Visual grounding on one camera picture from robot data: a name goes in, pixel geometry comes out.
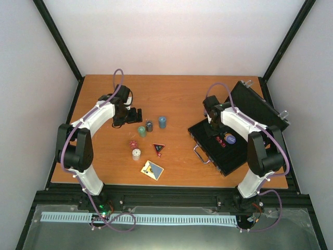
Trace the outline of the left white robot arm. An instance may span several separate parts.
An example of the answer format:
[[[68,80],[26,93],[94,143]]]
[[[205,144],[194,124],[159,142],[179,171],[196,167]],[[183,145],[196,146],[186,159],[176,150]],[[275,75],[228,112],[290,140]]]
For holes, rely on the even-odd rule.
[[[90,204],[104,209],[108,196],[102,192],[104,183],[93,167],[94,134],[110,119],[113,128],[142,122],[142,110],[132,107],[133,92],[125,85],[117,85],[115,92],[101,96],[95,106],[82,118],[61,124],[57,132],[55,157],[63,171],[82,184],[83,192],[90,194]]]

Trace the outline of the blue poker chip stack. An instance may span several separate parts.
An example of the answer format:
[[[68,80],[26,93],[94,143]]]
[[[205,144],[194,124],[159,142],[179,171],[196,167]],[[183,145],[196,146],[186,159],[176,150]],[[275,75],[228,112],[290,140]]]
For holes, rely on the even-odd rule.
[[[161,117],[159,117],[159,119],[158,119],[158,122],[159,122],[159,128],[160,129],[165,129],[166,128],[166,126],[167,126],[167,120],[166,120],[167,118],[165,117],[165,116],[161,116]]]

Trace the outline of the purple blind button chips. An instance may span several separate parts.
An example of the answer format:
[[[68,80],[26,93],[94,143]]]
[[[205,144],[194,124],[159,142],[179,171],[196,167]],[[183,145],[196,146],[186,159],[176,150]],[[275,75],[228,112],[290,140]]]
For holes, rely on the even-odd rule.
[[[230,133],[227,133],[225,134],[224,136],[224,140],[226,143],[228,144],[235,144],[236,143],[236,138],[234,135],[230,134]]]

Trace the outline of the playing card deck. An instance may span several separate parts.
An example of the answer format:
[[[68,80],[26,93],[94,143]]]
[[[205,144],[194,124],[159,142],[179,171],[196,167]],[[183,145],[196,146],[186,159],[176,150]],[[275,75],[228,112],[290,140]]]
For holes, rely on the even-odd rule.
[[[145,165],[141,169],[141,173],[145,174],[146,176],[158,181],[161,177],[164,168],[158,166],[157,164],[153,163],[152,161],[146,161]]]

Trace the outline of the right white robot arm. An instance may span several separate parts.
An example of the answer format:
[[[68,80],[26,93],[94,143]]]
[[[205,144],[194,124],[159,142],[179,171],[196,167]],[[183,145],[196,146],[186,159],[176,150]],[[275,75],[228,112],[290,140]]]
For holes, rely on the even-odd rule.
[[[260,195],[265,182],[289,173],[290,163],[283,147],[283,138],[277,126],[267,126],[244,114],[230,100],[219,103],[217,98],[207,96],[203,101],[208,123],[215,129],[227,126],[247,142],[247,164],[249,167],[244,179],[237,185],[233,195],[233,206],[242,211]],[[282,174],[276,172],[286,167]]]

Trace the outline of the black triangular card box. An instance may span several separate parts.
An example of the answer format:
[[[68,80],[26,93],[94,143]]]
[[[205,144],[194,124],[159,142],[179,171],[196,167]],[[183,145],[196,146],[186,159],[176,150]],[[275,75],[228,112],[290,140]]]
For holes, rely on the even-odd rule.
[[[165,147],[164,144],[153,143],[154,150],[157,154],[159,154]]]

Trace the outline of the black poker set case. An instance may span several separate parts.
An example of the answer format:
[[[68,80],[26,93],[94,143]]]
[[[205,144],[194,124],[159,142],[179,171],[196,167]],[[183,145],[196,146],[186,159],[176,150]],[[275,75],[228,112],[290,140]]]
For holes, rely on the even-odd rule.
[[[259,123],[269,127],[277,126],[281,132],[290,125],[286,118],[280,115],[278,111],[242,81],[237,82],[231,91],[231,97],[227,98],[224,103],[230,100],[233,100],[234,105],[244,114]],[[188,128],[188,132],[206,154],[208,161],[213,163],[222,175],[227,176],[244,163],[247,163],[247,142],[233,129],[225,126],[224,133],[218,135],[220,140],[226,144],[225,147],[222,147],[219,140],[216,140],[217,136],[207,136],[204,130],[207,119],[208,117]],[[235,144],[225,142],[224,136],[227,133],[235,136]]]

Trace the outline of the black poker chip stack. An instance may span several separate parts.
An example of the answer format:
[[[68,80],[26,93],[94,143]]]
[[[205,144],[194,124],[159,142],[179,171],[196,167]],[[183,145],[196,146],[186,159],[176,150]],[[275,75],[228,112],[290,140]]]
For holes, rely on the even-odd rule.
[[[153,131],[153,122],[151,120],[147,120],[145,123],[145,128],[147,132]]]

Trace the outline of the green poker chip stack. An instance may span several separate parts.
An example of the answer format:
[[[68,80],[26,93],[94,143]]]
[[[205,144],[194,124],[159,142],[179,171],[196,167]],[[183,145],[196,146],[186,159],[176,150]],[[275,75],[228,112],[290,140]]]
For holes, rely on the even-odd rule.
[[[144,138],[146,136],[146,128],[144,126],[138,127],[137,130],[140,137]]]

